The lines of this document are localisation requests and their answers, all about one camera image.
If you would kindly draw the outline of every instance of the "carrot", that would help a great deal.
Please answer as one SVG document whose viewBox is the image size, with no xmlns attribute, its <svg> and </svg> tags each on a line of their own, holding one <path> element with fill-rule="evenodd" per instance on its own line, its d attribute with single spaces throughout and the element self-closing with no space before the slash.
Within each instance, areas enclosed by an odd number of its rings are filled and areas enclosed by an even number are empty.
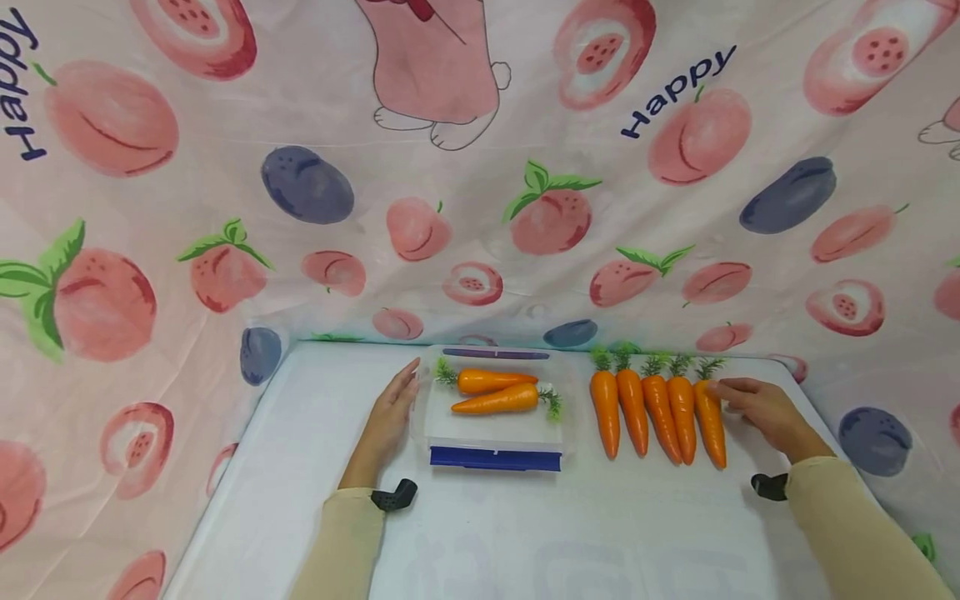
<svg viewBox="0 0 960 600">
<path fill-rule="evenodd" d="M 437 380 L 456 385 L 461 394 L 485 394 L 505 390 L 518 383 L 537 383 L 537 378 L 521 372 L 496 372 L 482 369 L 463 369 L 458 374 L 445 358 L 437 361 Z"/>
<path fill-rule="evenodd" d="M 697 422 L 694 417 L 696 401 L 693 398 L 693 384 L 686 378 L 692 356 L 678 354 L 670 361 L 670 380 L 666 382 L 667 397 L 670 398 L 670 412 L 677 425 L 677 440 L 680 442 L 680 455 L 685 465 L 693 464 L 697 453 Z"/>
<path fill-rule="evenodd" d="M 721 470 L 727 468 L 727 440 L 723 430 L 723 411 L 720 398 L 709 390 L 708 385 L 713 372 L 722 367 L 725 362 L 727 361 L 723 358 L 700 359 L 697 369 L 700 381 L 693 386 L 700 432 L 704 436 L 704 448 L 707 449 L 713 464 Z"/>
<path fill-rule="evenodd" d="M 673 413 L 670 412 L 670 399 L 666 392 L 666 381 L 660 376 L 660 370 L 666 364 L 666 356 L 652 354 L 643 366 L 643 401 L 650 412 L 650 420 L 654 422 L 654 431 L 660 446 L 674 465 L 679 465 L 680 444 L 677 442 L 677 426 L 673 422 Z"/>
<path fill-rule="evenodd" d="M 608 371 L 610 355 L 606 350 L 594 348 L 590 357 L 597 369 L 590 379 L 590 396 L 597 412 L 597 426 L 600 428 L 603 449 L 607 452 L 607 458 L 613 460 L 620 449 L 620 411 L 616 405 L 616 378 Z"/>
<path fill-rule="evenodd" d="M 495 413 L 522 413 L 537 408 L 543 400 L 548 404 L 547 419 L 560 420 L 562 399 L 552 390 L 538 390 L 532 383 L 518 383 L 492 394 L 472 397 L 457 402 L 450 410 L 461 415 L 493 415 Z"/>
<path fill-rule="evenodd" d="M 623 418 L 627 422 L 627 432 L 630 433 L 636 454 L 646 456 L 650 426 L 647 413 L 643 410 L 643 386 L 640 376 L 630 368 L 631 348 L 625 344 L 613 354 L 616 356 L 616 390 L 619 392 Z"/>
</svg>

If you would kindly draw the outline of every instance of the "sleeve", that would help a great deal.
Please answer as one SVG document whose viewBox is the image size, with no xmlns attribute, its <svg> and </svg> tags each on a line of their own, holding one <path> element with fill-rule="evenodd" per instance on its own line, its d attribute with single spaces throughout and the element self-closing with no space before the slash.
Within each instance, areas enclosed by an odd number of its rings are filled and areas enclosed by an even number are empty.
<svg viewBox="0 0 960 600">
<path fill-rule="evenodd" d="M 866 494 L 846 461 L 817 457 L 797 463 L 786 495 L 836 600 L 954 600 L 933 565 Z"/>
<path fill-rule="evenodd" d="M 366 600 L 380 551 L 384 513 L 372 490 L 338 490 L 324 503 L 320 533 L 289 600 Z"/>
</svg>

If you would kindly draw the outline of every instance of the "clear plastic box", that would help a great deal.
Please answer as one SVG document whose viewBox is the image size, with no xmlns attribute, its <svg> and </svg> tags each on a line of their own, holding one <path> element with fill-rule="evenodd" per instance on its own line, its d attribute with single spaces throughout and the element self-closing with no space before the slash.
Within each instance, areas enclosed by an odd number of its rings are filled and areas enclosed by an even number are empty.
<svg viewBox="0 0 960 600">
<path fill-rule="evenodd" d="M 564 401 L 560 422 L 547 419 L 545 404 L 529 413 L 501 415 L 456 415 L 450 407 L 466 399 L 455 386 L 436 380 L 437 361 L 445 358 L 456 372 L 462 369 L 486 369 L 500 372 L 522 372 L 535 376 L 540 389 L 552 389 Z M 474 468 L 510 470 L 560 470 L 574 448 L 576 411 L 572 402 L 586 386 L 576 386 L 573 370 L 557 351 L 529 348 L 478 346 L 431 346 L 420 360 L 420 392 L 411 417 L 411 437 L 434 465 L 460 465 Z M 484 457 L 438 459 L 442 450 L 447 456 Z M 537 467 L 531 457 L 560 455 L 556 468 Z"/>
</svg>

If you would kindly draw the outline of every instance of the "printed fabric backdrop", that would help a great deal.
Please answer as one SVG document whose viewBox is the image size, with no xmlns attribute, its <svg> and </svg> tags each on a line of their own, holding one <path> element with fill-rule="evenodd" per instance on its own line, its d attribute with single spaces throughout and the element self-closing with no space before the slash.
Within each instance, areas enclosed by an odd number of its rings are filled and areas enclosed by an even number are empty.
<svg viewBox="0 0 960 600">
<path fill-rule="evenodd" d="M 960 590 L 959 12 L 0 8 L 0 596 L 156 598 L 309 339 L 778 358 Z"/>
</svg>

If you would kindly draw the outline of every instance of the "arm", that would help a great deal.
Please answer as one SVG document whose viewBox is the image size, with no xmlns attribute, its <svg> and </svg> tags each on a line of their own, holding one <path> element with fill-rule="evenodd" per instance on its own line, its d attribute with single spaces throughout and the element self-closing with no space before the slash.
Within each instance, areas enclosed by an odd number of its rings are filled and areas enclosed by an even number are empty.
<svg viewBox="0 0 960 600">
<path fill-rule="evenodd" d="M 406 430 L 419 363 L 414 360 L 397 373 L 373 404 L 343 479 L 324 503 L 320 533 L 289 600 L 364 600 L 370 594 L 384 521 L 370 494 Z"/>
</svg>

